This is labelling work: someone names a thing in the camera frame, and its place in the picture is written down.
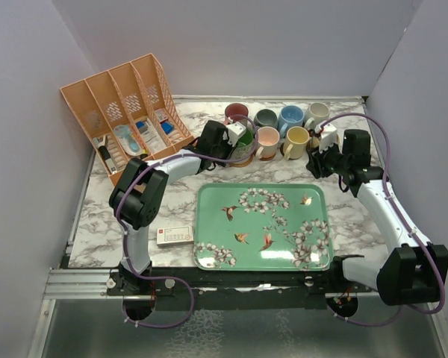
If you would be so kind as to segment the green floral mug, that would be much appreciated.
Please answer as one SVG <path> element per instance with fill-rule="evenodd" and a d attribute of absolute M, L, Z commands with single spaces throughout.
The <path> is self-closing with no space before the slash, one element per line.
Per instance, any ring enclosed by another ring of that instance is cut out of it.
<path fill-rule="evenodd" d="M 247 128 L 245 134 L 237 141 L 237 146 L 230 156 L 230 160 L 243 159 L 251 151 L 255 143 L 254 132 Z"/>

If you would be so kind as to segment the woven coaster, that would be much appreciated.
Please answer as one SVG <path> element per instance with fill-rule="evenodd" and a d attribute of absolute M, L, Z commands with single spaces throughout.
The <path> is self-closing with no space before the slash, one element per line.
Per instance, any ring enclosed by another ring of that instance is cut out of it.
<path fill-rule="evenodd" d="M 251 157 L 246 158 L 245 160 L 241 160 L 236 163 L 229 163 L 229 165 L 232 167 L 242 168 L 242 167 L 248 166 L 253 161 L 253 159 L 254 159 L 254 156 L 251 156 Z"/>

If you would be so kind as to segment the red ceramic mug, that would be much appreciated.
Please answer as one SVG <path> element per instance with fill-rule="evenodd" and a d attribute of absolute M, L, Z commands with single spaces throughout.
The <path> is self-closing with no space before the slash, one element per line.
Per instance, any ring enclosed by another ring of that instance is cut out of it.
<path fill-rule="evenodd" d="M 224 125 L 228 125 L 234 122 L 239 122 L 243 125 L 247 125 L 249 109 L 244 104 L 241 103 L 229 104 L 225 108 L 224 114 L 225 114 Z"/>

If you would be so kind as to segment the pink ceramic mug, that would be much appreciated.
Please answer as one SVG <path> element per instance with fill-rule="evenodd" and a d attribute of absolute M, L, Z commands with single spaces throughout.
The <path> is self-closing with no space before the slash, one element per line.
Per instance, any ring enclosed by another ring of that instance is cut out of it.
<path fill-rule="evenodd" d="M 255 158 L 270 157 L 276 154 L 280 141 L 279 132 L 270 127 L 258 129 L 258 147 L 255 151 Z"/>

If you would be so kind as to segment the grey ceramic mug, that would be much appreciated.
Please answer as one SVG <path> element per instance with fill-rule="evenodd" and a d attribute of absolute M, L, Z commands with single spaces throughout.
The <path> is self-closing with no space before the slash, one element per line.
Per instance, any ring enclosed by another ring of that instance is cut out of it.
<path fill-rule="evenodd" d="M 279 119 L 274 111 L 262 109 L 255 114 L 253 122 L 259 128 L 270 127 L 277 130 Z"/>

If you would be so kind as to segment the yellow ceramic mug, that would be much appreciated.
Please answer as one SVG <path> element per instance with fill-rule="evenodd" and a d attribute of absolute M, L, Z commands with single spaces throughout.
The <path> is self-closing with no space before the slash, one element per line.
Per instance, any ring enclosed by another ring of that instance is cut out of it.
<path fill-rule="evenodd" d="M 284 159 L 298 160 L 301 158 L 309 140 L 310 134 L 305 128 L 292 127 L 289 129 L 283 145 Z"/>

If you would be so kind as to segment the cream ceramic mug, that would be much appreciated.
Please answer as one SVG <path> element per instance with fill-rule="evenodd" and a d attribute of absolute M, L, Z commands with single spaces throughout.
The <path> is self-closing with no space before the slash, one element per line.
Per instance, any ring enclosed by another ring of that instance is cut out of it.
<path fill-rule="evenodd" d="M 304 128 L 313 131 L 315 127 L 329 119 L 330 109 L 324 103 L 315 102 L 308 106 L 305 111 Z"/>

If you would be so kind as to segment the blue ceramic mug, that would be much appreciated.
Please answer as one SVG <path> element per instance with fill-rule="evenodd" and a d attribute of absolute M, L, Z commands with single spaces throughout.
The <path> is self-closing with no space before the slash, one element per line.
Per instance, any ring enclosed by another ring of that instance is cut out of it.
<path fill-rule="evenodd" d="M 287 132 L 292 127 L 302 127 L 304 122 L 304 111 L 295 105 L 288 105 L 281 109 L 278 120 L 278 131 L 280 137 L 284 139 Z"/>

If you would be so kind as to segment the green floral tray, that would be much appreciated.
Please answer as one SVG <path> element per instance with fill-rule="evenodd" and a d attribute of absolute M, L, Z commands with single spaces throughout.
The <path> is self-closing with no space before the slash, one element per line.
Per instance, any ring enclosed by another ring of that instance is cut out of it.
<path fill-rule="evenodd" d="M 197 195 L 194 262 L 207 271 L 325 271 L 324 192 L 303 183 L 210 183 Z"/>

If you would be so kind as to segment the tan ceramic mug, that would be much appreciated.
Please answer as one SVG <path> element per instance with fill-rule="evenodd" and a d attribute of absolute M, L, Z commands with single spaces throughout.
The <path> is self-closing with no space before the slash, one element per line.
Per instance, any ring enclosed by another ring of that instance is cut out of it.
<path fill-rule="evenodd" d="M 311 140 L 309 141 L 309 148 L 311 150 L 314 150 L 315 148 L 319 148 L 320 146 L 320 138 L 317 136 L 312 136 Z"/>

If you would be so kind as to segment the light wooden coaster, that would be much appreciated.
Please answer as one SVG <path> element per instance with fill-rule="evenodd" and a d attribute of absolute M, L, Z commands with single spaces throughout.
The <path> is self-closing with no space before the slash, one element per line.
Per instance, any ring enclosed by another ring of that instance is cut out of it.
<path fill-rule="evenodd" d="M 276 156 L 276 155 L 274 154 L 273 156 L 270 156 L 270 157 L 262 157 L 262 158 L 260 158 L 259 160 L 260 160 L 260 161 L 270 161 L 270 160 L 272 160 L 275 156 Z"/>

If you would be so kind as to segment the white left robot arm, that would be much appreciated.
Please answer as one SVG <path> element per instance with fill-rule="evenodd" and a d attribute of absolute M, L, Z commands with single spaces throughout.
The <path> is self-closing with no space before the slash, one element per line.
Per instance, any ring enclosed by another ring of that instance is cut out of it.
<path fill-rule="evenodd" d="M 197 139 L 175 154 L 160 160 L 129 160 L 111 193 L 109 205 L 122 228 L 121 265 L 128 271 L 124 285 L 130 292 L 139 295 L 149 288 L 150 276 L 145 272 L 152 262 L 149 226 L 158 214 L 167 185 L 218 163 L 228 163 L 245 132 L 242 125 L 209 121 Z"/>

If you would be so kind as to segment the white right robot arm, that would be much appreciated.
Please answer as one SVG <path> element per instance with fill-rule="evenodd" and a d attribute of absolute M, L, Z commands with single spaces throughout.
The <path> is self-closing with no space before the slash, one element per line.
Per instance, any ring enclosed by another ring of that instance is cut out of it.
<path fill-rule="evenodd" d="M 367 209 L 388 249 L 384 261 L 361 255 L 332 260 L 328 282 L 344 292 L 361 283 L 379 293 L 388 306 L 442 302 L 448 270 L 448 250 L 434 245 L 409 218 L 391 188 L 385 171 L 371 163 L 367 131 L 346 130 L 339 144 L 337 130 L 316 127 L 319 145 L 308 150 L 307 168 L 315 178 L 338 175 Z"/>

